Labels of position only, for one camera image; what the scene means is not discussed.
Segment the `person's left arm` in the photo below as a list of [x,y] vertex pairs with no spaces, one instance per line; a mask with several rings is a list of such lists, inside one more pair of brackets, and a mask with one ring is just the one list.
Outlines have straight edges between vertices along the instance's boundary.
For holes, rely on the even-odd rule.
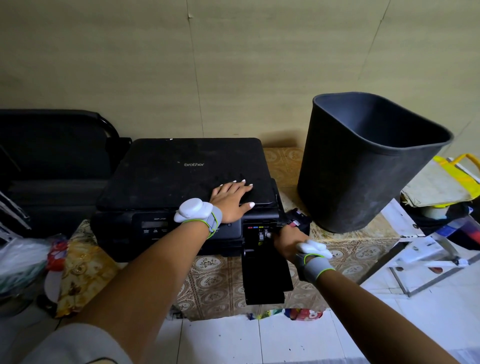
[[[252,188],[242,181],[213,190],[210,202],[222,211],[222,223],[240,219],[254,206],[251,202],[239,206]],[[75,322],[105,330],[134,363],[141,363],[208,235],[201,221],[181,224],[126,266]]]

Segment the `person's right arm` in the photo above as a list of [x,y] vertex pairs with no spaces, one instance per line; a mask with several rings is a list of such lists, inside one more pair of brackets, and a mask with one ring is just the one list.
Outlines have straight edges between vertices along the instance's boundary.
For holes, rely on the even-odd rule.
[[[274,242],[293,263],[296,244],[306,239],[298,228],[285,226]],[[322,272],[315,286],[371,364],[459,364],[397,311],[339,272]]]

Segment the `forearm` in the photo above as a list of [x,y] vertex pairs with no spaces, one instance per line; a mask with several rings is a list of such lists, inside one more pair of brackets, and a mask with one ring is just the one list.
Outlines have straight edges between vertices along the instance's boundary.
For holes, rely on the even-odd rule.
[[140,363],[208,234],[201,221],[180,225],[126,266],[75,321],[104,329]]
[[320,274],[316,287],[372,364],[458,364],[390,306],[342,274]]

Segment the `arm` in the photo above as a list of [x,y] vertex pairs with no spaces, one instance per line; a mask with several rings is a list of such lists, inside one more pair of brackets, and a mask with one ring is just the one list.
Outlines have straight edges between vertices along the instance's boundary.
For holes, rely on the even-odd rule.
[[[253,203],[239,207],[241,197],[252,188],[242,181],[213,190],[210,202],[222,211],[223,223],[240,219],[253,207]],[[75,322],[105,330],[134,363],[141,363],[208,234],[201,221],[181,224],[126,266]]]
[[[298,228],[285,226],[275,247],[293,263],[296,244],[306,239]],[[315,286],[370,363],[458,364],[397,311],[337,271],[322,272]]]

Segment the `hand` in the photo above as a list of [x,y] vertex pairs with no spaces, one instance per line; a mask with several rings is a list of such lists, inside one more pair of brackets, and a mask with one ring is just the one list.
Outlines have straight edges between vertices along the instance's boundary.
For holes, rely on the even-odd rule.
[[239,206],[242,196],[252,188],[252,184],[245,186],[245,180],[243,180],[221,184],[212,191],[210,203],[222,211],[222,223],[229,224],[237,221],[255,206],[255,202],[247,202]]
[[297,227],[285,225],[280,230],[280,235],[274,235],[273,244],[278,252],[287,260],[293,263],[297,253],[297,244],[308,239],[308,236]]

